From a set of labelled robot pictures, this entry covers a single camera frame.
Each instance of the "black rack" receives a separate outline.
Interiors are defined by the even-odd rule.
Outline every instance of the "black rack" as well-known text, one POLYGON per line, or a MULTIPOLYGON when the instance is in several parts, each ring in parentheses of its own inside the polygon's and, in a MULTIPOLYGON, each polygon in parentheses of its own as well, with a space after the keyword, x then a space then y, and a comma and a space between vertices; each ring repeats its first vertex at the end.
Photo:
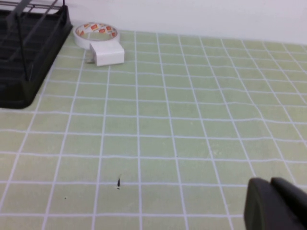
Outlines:
POLYGON ((30 2, 0 0, 0 107, 20 109, 32 103, 72 29, 65 0, 61 6, 56 6, 58 0, 30 2))

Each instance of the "grid square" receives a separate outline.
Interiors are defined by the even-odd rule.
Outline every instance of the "grid square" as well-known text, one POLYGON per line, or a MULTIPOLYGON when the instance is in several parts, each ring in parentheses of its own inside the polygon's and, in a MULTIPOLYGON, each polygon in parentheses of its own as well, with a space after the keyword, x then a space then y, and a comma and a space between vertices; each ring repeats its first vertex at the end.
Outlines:
POLYGON ((246 92, 238 90, 222 90, 227 102, 251 103, 246 92))
POLYGON ((259 69, 279 69, 275 61, 256 59, 255 62, 259 69))
POLYGON ((129 117, 106 117, 105 133, 137 134, 137 120, 129 117))
POLYGON ((187 65, 208 65, 206 57, 202 56, 184 56, 187 65))
POLYGON ((96 217, 95 230, 101 229, 139 229, 138 217, 96 217))
POLYGON ((80 83, 77 90, 77 96, 104 98, 106 96, 106 85, 80 83))
POLYGON ((135 34, 136 42, 146 42, 146 43, 157 43, 157 36, 152 33, 140 33, 136 32, 135 34))
POLYGON ((76 83, 47 82, 45 94, 57 96, 73 96, 76 91, 76 83))
POLYGON ((101 133, 103 117, 72 115, 68 131, 74 133, 101 133))
POLYGON ((14 154, 0 153, 0 180, 7 181, 9 179, 15 157, 14 154))
POLYGON ((306 105, 299 94, 277 93, 276 97, 282 105, 306 105))
POLYGON ((235 39, 222 39, 222 43, 227 48, 239 48, 244 49, 243 43, 240 40, 235 39))
POLYGON ((307 122, 307 107, 287 107, 288 114, 294 122, 307 122))
POLYGON ((81 72, 80 82, 87 83, 107 83, 108 72, 86 71, 81 72))
POLYGON ((76 98, 73 104, 73 113, 103 114, 105 100, 76 98))
POLYGON ((168 116, 165 102, 139 102, 140 116, 168 116))
POLYGON ((138 139, 136 137, 104 136, 103 155, 137 156, 138 139))
POLYGON ((212 66, 232 66, 231 59, 228 57, 208 57, 212 66))
POLYGON ((138 85, 163 86, 162 75, 138 73, 138 85))
POLYGON ((175 138, 178 157, 209 158, 210 153, 206 139, 175 138))
POLYGON ((134 86, 115 86, 110 85, 108 91, 109 98, 136 99, 136 89, 134 86))
POLYGON ((134 85, 135 74, 123 72, 110 72, 110 84, 134 85))
POLYGON ((143 230, 185 230, 183 217, 143 217, 143 230))
POLYGON ((179 39, 177 35, 159 34, 158 36, 160 44, 179 45, 179 39))
POLYGON ((79 78, 79 70, 53 69, 49 79, 54 81, 72 81, 76 82, 79 78))
POLYGON ((182 183, 217 184, 212 161, 179 160, 178 164, 182 183))
POLYGON ((200 121, 172 119, 172 125, 175 136, 204 136, 200 121))
POLYGON ((136 102, 108 100, 107 115, 136 115, 136 102))
POLYGON ((230 119, 224 104, 200 104, 199 109, 203 119, 230 119))
POLYGON ((170 103, 169 109, 172 117, 199 118, 196 104, 170 103))
POLYGON ((212 67, 212 69, 216 77, 238 77, 236 69, 233 67, 212 67))
POLYGON ((253 177, 247 162, 217 161, 215 165, 222 184, 247 185, 249 179, 253 177))
POLYGON ((257 58, 257 59, 271 59, 272 60, 271 55, 267 51, 249 50, 248 52, 249 52, 249 54, 253 58, 257 58))
POLYGON ((204 46, 223 47, 221 39, 218 38, 202 37, 201 42, 204 46))
POLYGON ((183 75, 186 76, 187 68, 181 65, 163 65, 163 73, 164 74, 171 74, 171 75, 183 75))
POLYGON ((63 153, 75 155, 99 155, 101 136, 66 136, 63 153))
POLYGON ((21 155, 13 175, 14 181, 53 181, 58 157, 21 155))
POLYGON ((180 76, 165 76, 166 87, 191 88, 189 78, 180 76))
POLYGON ((140 118, 139 122, 142 135, 171 135, 169 119, 140 118))
POLYGON ((38 111, 41 112, 70 112, 72 98, 42 96, 38 111))
POLYGON ((160 52, 165 54, 181 54, 180 46, 160 44, 160 52))
POLYGON ((2 213, 45 213, 51 185, 10 184, 2 213))
POLYGON ((183 56, 180 56, 180 55, 161 54, 161 61, 162 61, 163 64, 181 64, 181 65, 184 65, 184 58, 183 58, 183 56))
POLYGON ((290 168, 291 174, 296 180, 296 183, 307 184, 307 167, 305 163, 288 163, 288 166, 290 168))
POLYGON ((62 157, 57 181, 95 182, 98 160, 95 158, 62 157))
POLYGON ((280 43, 276 43, 276 42, 264 42, 265 47, 269 50, 269 51, 283 51, 286 52, 284 46, 280 43))
POLYGON ((195 90, 197 102, 203 103, 224 103, 220 91, 195 90))
POLYGON ((265 80, 243 80, 243 83, 249 91, 271 92, 265 80))
POLYGON ((95 191, 96 185, 91 184, 56 184, 50 213, 92 213, 95 191))
POLYGON ((269 137, 269 131, 263 121, 236 121, 236 127, 242 138, 269 137))
POLYGON ((44 218, 42 217, 3 216, 0 217, 0 226, 2 226, 3 229, 9 230, 41 230, 43 221, 44 218))
POLYGON ((143 213, 182 214, 179 186, 142 185, 143 213))
POLYGON ((212 77, 213 73, 208 66, 188 66, 189 74, 191 76, 212 77))
POLYGON ((182 51, 185 55, 204 55, 203 50, 199 46, 182 46, 182 51))
POLYGON ((218 187, 183 186, 182 189, 187 214, 225 214, 218 187))
POLYGON ((141 156, 173 157, 174 147, 171 138, 140 138, 141 156))
POLYGON ((228 108, 234 119, 260 118, 256 107, 250 104, 229 104, 228 108))
POLYGON ((31 130, 41 132, 65 132, 68 118, 69 116, 64 114, 36 114, 31 130))
POLYGON ((263 75, 257 69, 238 69, 237 71, 243 79, 263 79, 263 75))
POLYGON ((209 140, 212 156, 215 159, 241 159, 246 156, 238 140, 209 140))
POLYGON ((114 185, 116 185, 115 182, 118 180, 119 177, 122 182, 138 182, 138 175, 139 173, 137 159, 102 159, 100 182, 114 182, 114 185))
POLYGON ((25 133, 16 132, 0 132, 0 146, 2 151, 12 151, 17 152, 23 139, 25 133))
POLYGON ((81 64, 82 64, 82 58, 57 56, 54 68, 80 69, 81 64))
POLYGON ((277 139, 300 140, 300 137, 292 124, 267 122, 269 130, 277 139))
POLYGON ((175 160, 141 160, 142 182, 178 182, 175 160))
POLYGON ((281 80, 287 81, 286 75, 280 70, 272 70, 272 69, 262 69, 264 77, 269 80, 281 80))
POLYGON ((92 226, 91 217, 48 217, 46 230, 83 230, 92 226))
POLYGON ((307 161, 307 147, 303 142, 278 141, 277 144, 285 160, 307 161))
POLYGON ((245 187, 223 187, 223 193, 230 215, 244 213, 246 188, 245 187))
POLYGON ((227 57, 227 52, 224 48, 205 47, 206 56, 227 57))
POLYGON ((194 89, 196 88, 218 89, 218 85, 216 84, 215 78, 191 77, 191 81, 192 81, 194 89))
POLYGON ((165 101, 165 91, 163 88, 139 87, 139 100, 160 100, 165 101))
POLYGON ((252 162, 255 174, 264 180, 270 181, 272 177, 282 177, 293 182, 283 161, 252 162))
POLYGON ((203 121, 208 137, 237 138, 234 125, 230 121, 203 121))
POLYGON ((194 102, 192 90, 167 89, 167 97, 173 102, 194 102))
POLYGON ((257 68, 254 61, 250 58, 232 58, 232 62, 237 68, 257 68))
POLYGON ((137 64, 139 73, 157 73, 161 74, 161 65, 156 63, 141 63, 137 64))
POLYGON ((206 226, 207 229, 231 230, 227 218, 188 217, 188 223, 189 229, 194 230, 202 229, 204 226, 206 226))
POLYGON ((243 144, 251 160, 280 159, 272 139, 243 140, 243 144))
POLYGON ((100 185, 97 213, 138 213, 139 187, 125 185, 116 191, 113 185, 100 185))
POLYGON ((250 92, 249 95, 256 105, 279 105, 273 93, 250 92))
POLYGON ((217 78, 219 85, 221 88, 231 88, 231 89, 238 89, 244 90, 244 86, 241 83, 240 79, 233 79, 233 78, 217 78))
POLYGON ((273 121, 289 121, 287 114, 281 106, 258 106, 264 119, 273 121))

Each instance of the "black object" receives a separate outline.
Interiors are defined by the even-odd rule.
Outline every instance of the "black object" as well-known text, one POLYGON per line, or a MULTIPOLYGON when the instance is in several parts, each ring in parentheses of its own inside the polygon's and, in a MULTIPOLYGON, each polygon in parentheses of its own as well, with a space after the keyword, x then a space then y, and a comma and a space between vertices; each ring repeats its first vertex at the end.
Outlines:
POLYGON ((247 230, 307 230, 307 194, 283 178, 252 178, 244 221, 247 230))
POLYGON ((21 109, 33 102, 72 29, 65 0, 62 6, 57 1, 0 1, 0 107, 21 109))

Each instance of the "white tape dispenser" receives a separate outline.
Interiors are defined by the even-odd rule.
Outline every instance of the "white tape dispenser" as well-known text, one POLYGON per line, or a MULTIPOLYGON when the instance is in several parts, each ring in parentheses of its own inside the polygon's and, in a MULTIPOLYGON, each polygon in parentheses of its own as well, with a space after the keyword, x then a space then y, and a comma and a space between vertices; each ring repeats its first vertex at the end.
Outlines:
POLYGON ((103 23, 87 23, 73 28, 74 41, 77 46, 91 50, 93 62, 97 66, 124 63, 125 51, 119 43, 119 32, 113 26, 103 23), (90 33, 107 34, 110 40, 94 40, 90 33))

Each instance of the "white grid line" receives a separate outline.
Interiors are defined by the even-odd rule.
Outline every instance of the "white grid line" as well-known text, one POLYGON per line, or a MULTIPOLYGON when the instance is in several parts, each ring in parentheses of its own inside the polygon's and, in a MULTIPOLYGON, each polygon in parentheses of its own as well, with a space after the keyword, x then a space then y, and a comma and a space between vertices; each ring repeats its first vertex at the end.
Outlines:
POLYGON ((98 197, 99 197, 99 188, 100 188, 100 173, 101 173, 101 164, 103 159, 103 146, 104 146, 104 136, 105 136, 105 128, 106 128, 106 109, 107 109, 107 101, 108 101, 108 92, 109 87, 108 84, 110 83, 110 70, 111 66, 109 66, 109 71, 107 75, 107 87, 106 87, 106 100, 104 105, 104 118, 102 122, 102 133, 101 133, 101 140, 100 140, 100 150, 99 150, 99 162, 98 162, 98 172, 97 172, 97 181, 96 181, 96 191, 95 191, 95 200, 94 200, 94 209, 93 209, 93 218, 92 218, 92 230, 95 230, 95 215, 97 213, 97 206, 98 206, 98 197))
POLYGON ((162 58, 161 58, 161 53, 160 53, 159 35, 158 34, 156 34, 156 38, 157 38, 157 42, 158 42, 158 51, 159 51, 159 58, 160 58, 160 65, 161 65, 161 73, 162 73, 162 79, 163 79, 163 85, 164 85, 164 93, 165 93, 165 98, 166 98, 167 112, 168 112, 168 116, 169 116, 168 120, 169 120, 170 129, 171 129, 171 136, 172 136, 172 142, 173 142, 173 148, 174 148, 174 154, 175 154, 176 170, 177 170, 177 177, 178 177, 178 182, 179 182, 182 211, 183 211, 183 215, 184 215, 186 230, 189 230, 189 223, 188 223, 188 218, 187 218, 187 211, 186 211, 183 189, 182 189, 182 185, 181 185, 179 163, 178 163, 178 160, 177 160, 177 148, 176 148, 176 144, 175 144, 174 130, 173 130, 172 119, 171 119, 171 112, 170 112, 170 107, 169 107, 169 103, 168 103, 168 96, 167 96, 166 83, 165 83, 165 77, 164 77, 164 71, 163 71, 163 65, 162 65, 162 58))
POLYGON ((140 230, 143 229, 143 219, 142 219, 142 175, 141 175, 141 142, 140 142, 140 119, 139 119, 139 92, 138 92, 138 65, 137 65, 137 52, 136 52, 136 32, 134 32, 134 48, 135 48, 135 91, 136 91, 136 113, 137 113, 137 144, 138 144, 138 179, 139 179, 139 223, 140 230))
MULTIPOLYGON (((50 68, 50 70, 49 70, 49 72, 48 72, 48 75, 47 75, 46 79, 48 79, 48 78, 50 77, 51 72, 52 72, 52 69, 53 69, 53 65, 51 66, 51 68, 50 68)), ((43 90, 42 90, 42 93, 45 91, 46 86, 47 86, 47 84, 45 83, 44 88, 43 88, 43 90)), ((2 209, 2 207, 3 207, 3 203, 4 203, 4 200, 5 200, 6 194, 7 194, 7 192, 8 192, 8 189, 9 189, 9 186, 10 186, 10 182, 12 181, 12 178, 13 178, 13 175, 14 175, 14 172, 15 172, 15 169, 16 169, 16 167, 17 167, 17 163, 18 163, 18 159, 19 159, 20 153, 22 152, 22 149, 23 149, 24 144, 25 144, 25 142, 26 142, 26 140, 27 140, 28 134, 30 133, 31 126, 32 126, 32 124, 33 124, 33 122, 34 122, 34 119, 35 119, 35 116, 36 116, 36 112, 38 111, 38 108, 39 108, 39 105, 40 105, 41 101, 42 101, 42 96, 40 96, 40 97, 38 98, 38 102, 37 102, 37 105, 36 105, 35 112, 34 112, 34 114, 33 114, 33 116, 32 116, 32 119, 31 119, 31 121, 30 121, 30 124, 29 124, 27 130, 25 131, 25 135, 24 135, 23 141, 22 141, 22 143, 21 143, 21 145, 20 145, 20 147, 19 147, 19 150, 18 150, 18 152, 16 153, 16 157, 15 157, 15 160, 14 160, 14 163, 13 163, 13 166, 12 166, 12 170, 11 170, 11 173, 10 173, 10 177, 9 177, 7 183, 6 183, 6 186, 5 186, 5 188, 4 188, 4 191, 3 191, 3 194, 2 194, 2 197, 1 197, 1 200, 0 200, 0 212, 1 212, 1 209, 2 209)))
MULTIPOLYGON (((73 98, 72 104, 71 104, 71 113, 73 112, 74 101, 76 100, 76 96, 77 96, 77 91, 78 91, 78 87, 79 87, 79 81, 80 81, 80 78, 81 78, 81 73, 82 73, 83 65, 84 65, 84 60, 82 61, 81 68, 79 70, 77 86, 76 86, 75 93, 74 93, 74 98, 73 98)), ((64 151, 65 141, 66 141, 66 137, 67 137, 67 134, 68 134, 69 125, 70 125, 70 122, 71 122, 71 116, 72 115, 70 114, 69 118, 68 118, 68 122, 66 124, 65 133, 64 133, 62 144, 61 144, 60 153, 59 153, 59 159, 58 159, 58 162, 57 162, 57 166, 56 166, 56 170, 55 170, 54 178, 53 178, 53 183, 52 183, 50 194, 49 194, 49 198, 48 198, 48 203, 47 203, 47 207, 46 207, 46 213, 45 213, 45 216, 44 216, 42 230, 45 230, 45 228, 46 228, 47 219, 48 219, 48 215, 49 215, 49 211, 50 211, 50 207, 51 207, 51 202, 52 202, 52 197, 53 197, 53 192, 54 192, 54 188, 55 188, 55 182, 57 180, 58 173, 59 173, 59 168, 60 168, 60 164, 61 164, 61 155, 63 154, 63 151, 64 151)))
MULTIPOLYGON (((186 59, 185 59, 185 56, 184 56, 184 52, 183 52, 183 48, 182 48, 182 45, 181 45, 181 40, 180 40, 180 36, 179 35, 178 35, 178 41, 179 41, 179 44, 180 44, 183 60, 184 60, 184 62, 186 64, 187 62, 186 62, 186 59)), ((187 70, 187 73, 189 75, 189 69, 188 69, 187 65, 186 65, 186 70, 187 70)), ((193 87, 193 83, 192 83, 190 75, 189 75, 189 81, 190 81, 191 87, 193 87)), ((200 110, 200 108, 199 108, 199 106, 197 104, 197 97, 196 97, 194 89, 193 89, 193 97, 194 97, 194 100, 195 100, 196 105, 197 105, 198 115, 199 115, 199 117, 201 117, 201 110, 200 110)), ((201 127, 202 127, 202 130, 204 132, 205 137, 207 137, 207 132, 206 132, 205 125, 204 125, 203 121, 201 122, 201 127)), ((217 180, 218 184, 220 185, 221 184, 221 180, 220 180, 220 176, 219 176, 219 173, 217 171, 217 167, 215 165, 215 162, 213 161, 212 149, 211 149, 209 140, 208 139, 206 139, 206 140, 207 140, 207 145, 208 145, 208 149, 209 149, 209 154, 210 154, 210 157, 211 157, 211 160, 212 160, 212 165, 213 165, 213 168, 214 168, 215 177, 216 177, 216 180, 217 180)), ((234 226, 233 226, 232 220, 229 217, 229 209, 228 209, 227 201, 226 201, 226 198, 225 198, 225 194, 223 192, 223 188, 221 186, 219 186, 219 189, 220 189, 220 193, 221 193, 221 196, 222 196, 224 208, 225 208, 225 211, 226 211, 226 214, 227 214, 227 217, 228 217, 229 226, 230 226, 231 230, 234 230, 234 226)))

